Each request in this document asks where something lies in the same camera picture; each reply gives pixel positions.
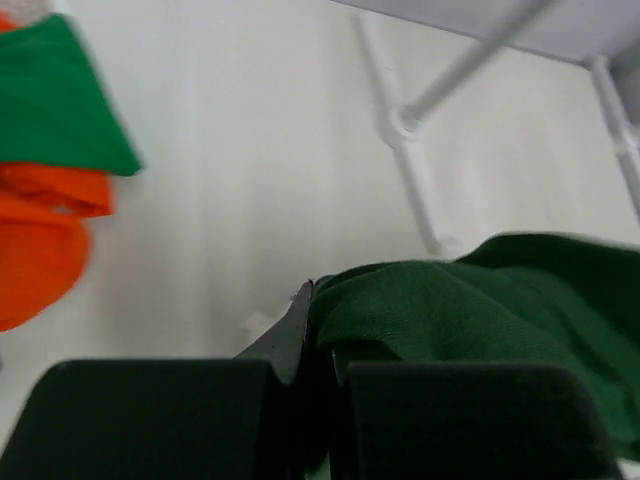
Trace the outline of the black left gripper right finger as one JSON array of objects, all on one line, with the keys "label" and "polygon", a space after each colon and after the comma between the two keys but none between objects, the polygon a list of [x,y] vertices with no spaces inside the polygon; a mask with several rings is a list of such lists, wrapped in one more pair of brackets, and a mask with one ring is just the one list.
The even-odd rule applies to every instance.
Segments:
[{"label": "black left gripper right finger", "polygon": [[542,363],[406,362],[335,347],[335,479],[618,479],[586,389]]}]

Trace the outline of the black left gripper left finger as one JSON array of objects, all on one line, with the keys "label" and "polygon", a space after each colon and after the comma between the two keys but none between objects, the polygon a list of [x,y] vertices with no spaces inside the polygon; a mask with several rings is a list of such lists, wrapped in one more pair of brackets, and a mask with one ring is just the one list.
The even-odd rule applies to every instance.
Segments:
[{"label": "black left gripper left finger", "polygon": [[313,285],[234,358],[49,368],[1,456],[5,479],[301,479],[299,372]]}]

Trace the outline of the dark green t shirt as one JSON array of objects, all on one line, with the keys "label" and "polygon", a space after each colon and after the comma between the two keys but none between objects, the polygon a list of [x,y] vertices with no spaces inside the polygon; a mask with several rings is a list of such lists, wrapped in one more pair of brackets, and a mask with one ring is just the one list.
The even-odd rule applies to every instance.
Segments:
[{"label": "dark green t shirt", "polygon": [[619,457],[639,457],[639,253],[550,234],[493,237],[452,262],[321,278],[314,343],[376,341],[409,361],[548,362],[587,387]]}]

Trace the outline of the orange t shirt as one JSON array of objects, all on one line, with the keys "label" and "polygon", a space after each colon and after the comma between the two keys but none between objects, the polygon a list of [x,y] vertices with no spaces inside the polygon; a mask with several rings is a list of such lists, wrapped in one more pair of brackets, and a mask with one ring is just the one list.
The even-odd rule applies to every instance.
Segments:
[{"label": "orange t shirt", "polygon": [[[21,29],[1,18],[1,35]],[[1,328],[60,299],[89,257],[85,221],[114,210],[103,171],[1,161]]]}]

